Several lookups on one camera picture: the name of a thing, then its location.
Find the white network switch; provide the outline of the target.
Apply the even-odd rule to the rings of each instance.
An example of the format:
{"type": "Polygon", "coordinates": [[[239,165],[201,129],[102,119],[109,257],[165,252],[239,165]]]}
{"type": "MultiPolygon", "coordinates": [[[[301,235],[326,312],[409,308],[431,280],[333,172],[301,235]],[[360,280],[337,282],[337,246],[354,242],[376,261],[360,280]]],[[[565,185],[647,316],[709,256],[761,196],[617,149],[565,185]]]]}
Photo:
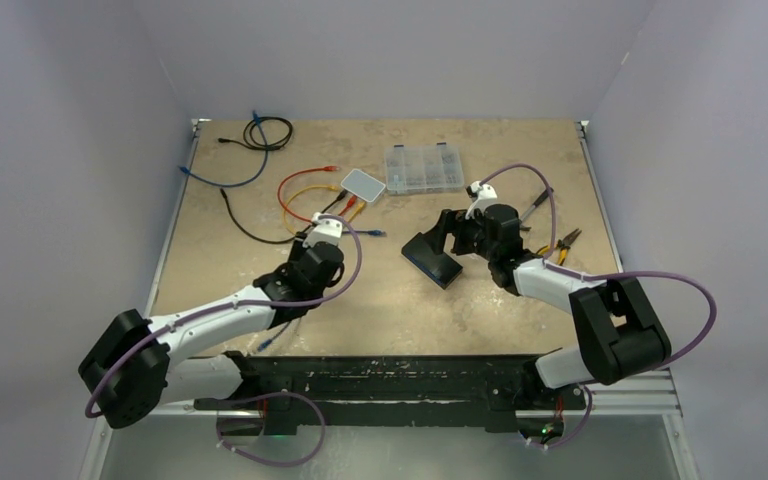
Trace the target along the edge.
{"type": "Polygon", "coordinates": [[[341,180],[340,186],[368,204],[374,204],[386,190],[385,183],[357,168],[341,180]]]}

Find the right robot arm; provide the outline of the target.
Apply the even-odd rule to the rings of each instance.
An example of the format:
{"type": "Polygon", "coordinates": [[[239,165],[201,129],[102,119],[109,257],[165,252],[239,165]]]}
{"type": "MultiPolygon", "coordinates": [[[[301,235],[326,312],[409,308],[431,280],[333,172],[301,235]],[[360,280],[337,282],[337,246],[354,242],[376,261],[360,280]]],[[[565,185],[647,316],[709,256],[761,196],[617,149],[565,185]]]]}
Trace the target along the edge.
{"type": "Polygon", "coordinates": [[[641,283],[634,277],[587,280],[560,272],[524,245],[517,211],[492,205],[475,218],[445,209],[427,232],[416,235],[414,259],[436,282],[437,264],[457,255],[477,255],[494,283],[520,297],[542,301],[571,315],[577,342],[538,357],[521,381],[524,399],[544,407],[561,387],[582,382],[613,384],[659,366],[672,345],[641,283]]]}

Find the black rectangular box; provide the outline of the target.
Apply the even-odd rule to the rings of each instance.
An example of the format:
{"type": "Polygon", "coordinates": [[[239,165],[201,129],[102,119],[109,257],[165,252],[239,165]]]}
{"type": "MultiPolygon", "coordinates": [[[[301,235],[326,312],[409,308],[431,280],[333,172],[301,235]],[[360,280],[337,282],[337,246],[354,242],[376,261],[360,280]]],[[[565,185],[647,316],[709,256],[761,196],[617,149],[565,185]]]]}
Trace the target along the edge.
{"type": "Polygon", "coordinates": [[[423,233],[417,233],[401,248],[402,256],[446,290],[463,272],[463,267],[445,253],[436,253],[423,233]]]}

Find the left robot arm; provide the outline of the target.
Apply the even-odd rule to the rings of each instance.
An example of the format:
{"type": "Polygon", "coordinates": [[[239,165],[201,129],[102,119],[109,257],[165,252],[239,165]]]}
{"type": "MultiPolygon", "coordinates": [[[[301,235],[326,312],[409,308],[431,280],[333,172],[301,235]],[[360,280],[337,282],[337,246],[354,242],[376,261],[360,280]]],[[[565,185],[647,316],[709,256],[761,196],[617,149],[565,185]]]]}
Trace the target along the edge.
{"type": "Polygon", "coordinates": [[[202,307],[154,318],[134,309],[118,314],[78,368],[90,392],[86,416],[130,426],[160,404],[168,374],[190,356],[299,319],[327,301],[325,290],[344,268],[340,236],[323,226],[297,236],[273,272],[202,307]]]}

